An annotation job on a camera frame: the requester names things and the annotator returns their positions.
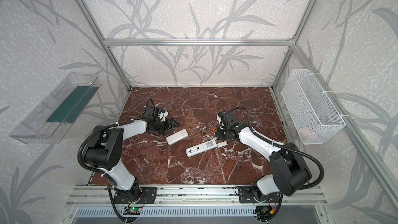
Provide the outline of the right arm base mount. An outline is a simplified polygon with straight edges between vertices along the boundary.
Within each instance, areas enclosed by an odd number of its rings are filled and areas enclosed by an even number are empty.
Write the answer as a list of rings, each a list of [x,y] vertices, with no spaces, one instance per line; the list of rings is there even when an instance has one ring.
[[[236,186],[235,193],[238,195],[239,202],[242,204],[270,203],[277,204],[280,202],[279,193],[271,193],[269,195],[260,195],[252,186]]]

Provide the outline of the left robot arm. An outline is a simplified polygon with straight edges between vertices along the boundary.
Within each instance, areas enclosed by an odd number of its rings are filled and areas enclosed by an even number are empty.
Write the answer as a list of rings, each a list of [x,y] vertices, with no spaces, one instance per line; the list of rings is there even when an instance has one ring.
[[[96,126],[78,150],[78,163],[86,170],[105,176],[117,193],[136,199],[141,189],[138,179],[121,161],[123,142],[144,133],[166,135],[179,126],[167,111],[147,106],[137,119]]]

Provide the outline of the white battery cover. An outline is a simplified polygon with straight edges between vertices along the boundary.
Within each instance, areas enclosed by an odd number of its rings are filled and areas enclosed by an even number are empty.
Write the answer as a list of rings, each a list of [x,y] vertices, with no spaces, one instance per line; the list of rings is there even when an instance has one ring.
[[[227,142],[227,141],[224,141],[224,142],[218,143],[218,144],[217,144],[217,147],[218,147],[218,148],[224,147],[224,146],[227,146],[227,144],[228,144],[228,142]]]

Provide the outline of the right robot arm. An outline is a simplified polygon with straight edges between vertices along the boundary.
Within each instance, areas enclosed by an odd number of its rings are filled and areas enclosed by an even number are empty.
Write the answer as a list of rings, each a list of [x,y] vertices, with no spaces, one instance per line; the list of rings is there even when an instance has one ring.
[[[309,189],[321,183],[324,167],[318,159],[302,152],[293,143],[277,142],[253,128],[250,116],[247,122],[238,122],[232,111],[219,112],[215,129],[220,141],[231,140],[249,146],[271,164],[271,174],[252,184],[254,198],[264,202],[271,194],[292,196],[298,190]]]

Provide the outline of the short white remote control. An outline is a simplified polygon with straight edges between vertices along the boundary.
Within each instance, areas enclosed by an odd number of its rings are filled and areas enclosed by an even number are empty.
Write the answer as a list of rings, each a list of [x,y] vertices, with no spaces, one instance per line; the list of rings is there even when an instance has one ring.
[[[167,141],[167,143],[168,143],[169,145],[173,145],[173,144],[175,144],[175,143],[177,143],[177,142],[179,142],[179,141],[181,141],[181,140],[187,138],[188,136],[189,136],[189,135],[188,135],[187,130],[186,130],[186,129],[183,129],[183,130],[181,130],[181,131],[178,131],[178,132],[176,132],[176,133],[174,133],[174,134],[168,136],[168,137],[166,138],[166,141]]]

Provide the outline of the long white remote control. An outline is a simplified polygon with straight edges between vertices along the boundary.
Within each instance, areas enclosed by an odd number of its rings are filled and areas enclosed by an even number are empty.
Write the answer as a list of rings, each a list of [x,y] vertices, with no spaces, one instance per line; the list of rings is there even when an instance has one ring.
[[[199,145],[195,145],[195,146],[187,148],[186,149],[186,154],[187,154],[187,157],[189,158],[189,157],[198,155],[200,153],[203,153],[205,151],[214,149],[216,147],[217,147],[216,141],[215,140],[210,140],[208,142],[201,143]]]

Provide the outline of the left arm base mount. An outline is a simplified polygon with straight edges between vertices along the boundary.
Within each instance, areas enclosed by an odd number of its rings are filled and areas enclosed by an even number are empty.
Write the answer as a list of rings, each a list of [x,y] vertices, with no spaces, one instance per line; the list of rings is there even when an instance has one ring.
[[[118,190],[113,198],[115,204],[154,204],[157,187],[141,187],[140,189]]]

